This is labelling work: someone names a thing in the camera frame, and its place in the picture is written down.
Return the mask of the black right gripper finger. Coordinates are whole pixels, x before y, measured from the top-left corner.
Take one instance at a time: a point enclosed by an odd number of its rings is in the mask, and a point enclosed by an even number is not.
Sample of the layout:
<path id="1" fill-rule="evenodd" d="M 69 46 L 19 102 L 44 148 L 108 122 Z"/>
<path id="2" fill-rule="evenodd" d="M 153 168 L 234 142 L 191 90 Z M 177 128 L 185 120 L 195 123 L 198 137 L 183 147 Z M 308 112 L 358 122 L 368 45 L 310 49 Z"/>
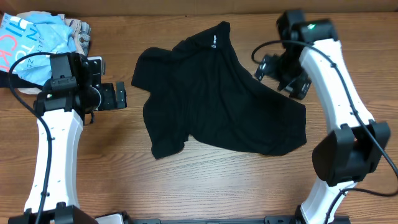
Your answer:
<path id="1" fill-rule="evenodd" d="M 270 66 L 269 66 L 269 61 L 270 61 L 271 56 L 270 55 L 265 55 L 259 64 L 254 76 L 255 78 L 261 82 L 262 79 L 265 76 L 268 76 L 270 74 Z"/>
<path id="2" fill-rule="evenodd" d="M 296 100 L 303 100 L 308 93 L 311 83 L 312 81 L 308 75 L 301 74 L 289 83 L 289 96 Z"/>

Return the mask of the black t-shirt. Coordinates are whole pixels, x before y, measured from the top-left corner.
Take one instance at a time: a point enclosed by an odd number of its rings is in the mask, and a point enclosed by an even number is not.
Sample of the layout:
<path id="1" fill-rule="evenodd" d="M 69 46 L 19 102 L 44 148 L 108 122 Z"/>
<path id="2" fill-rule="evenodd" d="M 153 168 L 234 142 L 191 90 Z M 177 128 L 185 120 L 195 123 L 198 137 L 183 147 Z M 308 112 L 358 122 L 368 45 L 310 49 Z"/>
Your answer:
<path id="1" fill-rule="evenodd" d="M 229 35 L 230 24 L 220 22 L 138 58 L 131 84 L 150 94 L 143 117 L 156 159 L 179 153 L 189 137 L 266 156 L 307 142 L 305 106 L 253 79 Z"/>

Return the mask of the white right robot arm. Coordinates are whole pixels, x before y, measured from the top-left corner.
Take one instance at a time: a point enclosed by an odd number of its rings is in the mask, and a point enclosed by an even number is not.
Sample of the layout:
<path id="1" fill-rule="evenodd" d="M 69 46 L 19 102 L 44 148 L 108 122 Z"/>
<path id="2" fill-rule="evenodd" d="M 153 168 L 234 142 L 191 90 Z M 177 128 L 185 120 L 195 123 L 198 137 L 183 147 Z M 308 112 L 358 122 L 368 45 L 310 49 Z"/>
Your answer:
<path id="1" fill-rule="evenodd" d="M 357 184 L 374 172 L 391 131 L 377 123 L 361 101 L 331 20 L 307 21 L 302 10 L 285 11 L 276 22 L 282 55 L 265 55 L 255 77 L 271 77 L 278 88 L 301 100 L 313 86 L 326 119 L 327 137 L 312 152 L 317 175 L 307 199 L 293 215 L 267 216 L 266 223 L 348 223 L 336 210 Z"/>

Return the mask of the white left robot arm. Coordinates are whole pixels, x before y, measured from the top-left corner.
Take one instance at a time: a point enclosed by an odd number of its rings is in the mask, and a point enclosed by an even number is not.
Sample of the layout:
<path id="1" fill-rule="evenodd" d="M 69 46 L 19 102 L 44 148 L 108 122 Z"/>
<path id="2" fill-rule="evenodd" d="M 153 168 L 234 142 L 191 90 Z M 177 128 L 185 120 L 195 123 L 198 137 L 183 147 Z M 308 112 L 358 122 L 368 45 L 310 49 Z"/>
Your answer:
<path id="1" fill-rule="evenodd" d="M 123 212 L 93 218 L 80 209 L 77 152 L 85 116 L 127 106 L 123 82 L 102 83 L 105 62 L 79 53 L 48 54 L 52 75 L 33 106 L 39 146 L 35 174 L 22 215 L 9 223 L 128 223 Z"/>

